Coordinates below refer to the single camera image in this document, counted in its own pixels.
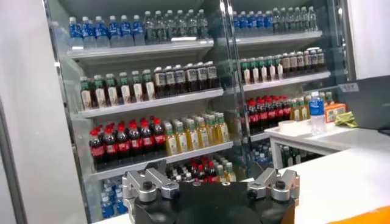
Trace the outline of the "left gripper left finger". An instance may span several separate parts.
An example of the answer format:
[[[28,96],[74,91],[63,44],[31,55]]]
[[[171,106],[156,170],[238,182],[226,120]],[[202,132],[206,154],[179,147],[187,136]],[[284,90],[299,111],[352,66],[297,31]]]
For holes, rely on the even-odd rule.
[[[131,204],[136,198],[142,203],[152,203],[158,195],[177,203],[180,200],[180,185],[163,174],[165,168],[166,161],[163,159],[147,163],[141,171],[126,171],[121,185],[123,203]]]

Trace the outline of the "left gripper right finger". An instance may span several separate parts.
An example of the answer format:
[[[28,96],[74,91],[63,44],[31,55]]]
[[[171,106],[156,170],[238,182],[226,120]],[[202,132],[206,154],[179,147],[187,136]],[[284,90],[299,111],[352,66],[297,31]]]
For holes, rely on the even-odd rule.
[[[298,203],[300,198],[300,176],[296,171],[261,167],[253,162],[250,165],[248,199],[250,201],[268,200],[275,203]]]

